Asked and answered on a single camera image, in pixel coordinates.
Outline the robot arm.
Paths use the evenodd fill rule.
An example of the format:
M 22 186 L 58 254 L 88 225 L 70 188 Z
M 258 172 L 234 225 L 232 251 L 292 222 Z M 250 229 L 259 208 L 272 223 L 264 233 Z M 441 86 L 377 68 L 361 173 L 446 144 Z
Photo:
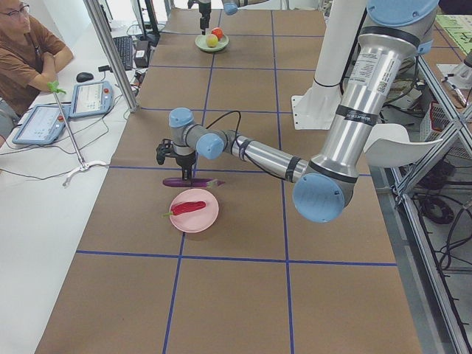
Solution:
M 247 7 L 253 4 L 260 4 L 266 2 L 266 0 L 227 0 L 222 1 L 223 11 L 227 15 L 234 15 L 241 7 Z M 211 0 L 200 0 L 196 1 L 198 4 L 198 11 L 201 14 L 200 17 L 200 30 L 201 34 L 205 35 L 209 29 L 209 22 L 211 19 L 212 3 Z
M 305 129 L 322 122 L 322 150 L 305 161 L 234 131 L 199 125 L 188 108 L 169 115 L 176 160 L 216 159 L 223 152 L 250 161 L 294 184 L 292 200 L 309 221 L 329 222 L 349 204 L 362 153 L 386 142 L 372 139 L 379 113 L 402 62 L 432 45 L 436 1 L 335 1 L 327 19 L 313 85 L 293 98 L 293 114 Z

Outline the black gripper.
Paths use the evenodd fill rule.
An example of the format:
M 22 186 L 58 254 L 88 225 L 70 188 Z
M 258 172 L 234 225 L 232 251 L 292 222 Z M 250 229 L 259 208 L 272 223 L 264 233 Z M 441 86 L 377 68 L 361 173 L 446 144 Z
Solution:
M 192 166 L 196 162 L 195 151 L 191 147 L 174 145 L 176 163 L 181 167 L 181 177 L 187 181 L 187 185 L 192 185 Z
M 200 28 L 201 34 L 205 35 L 207 30 L 207 22 L 210 20 L 211 14 L 211 1 L 210 0 L 198 0 L 198 10 L 201 14 L 200 17 Z

